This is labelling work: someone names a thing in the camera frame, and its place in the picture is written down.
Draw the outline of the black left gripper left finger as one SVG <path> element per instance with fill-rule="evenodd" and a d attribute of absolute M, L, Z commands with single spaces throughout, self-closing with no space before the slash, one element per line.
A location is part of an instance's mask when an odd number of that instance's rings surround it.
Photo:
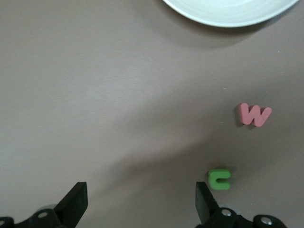
<path fill-rule="evenodd" d="M 88 207 L 87 183 L 78 182 L 53 208 L 42 209 L 23 222 L 1 217 L 2 228 L 75 228 Z"/>

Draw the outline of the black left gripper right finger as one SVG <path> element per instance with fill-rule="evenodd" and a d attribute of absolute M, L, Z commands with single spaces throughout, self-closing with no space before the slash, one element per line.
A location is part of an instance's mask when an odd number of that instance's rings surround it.
<path fill-rule="evenodd" d="M 234 210 L 220 207 L 205 182 L 196 183 L 195 206 L 200 219 L 198 228 L 285 228 L 278 218 L 270 215 L 256 215 L 247 220 Z"/>

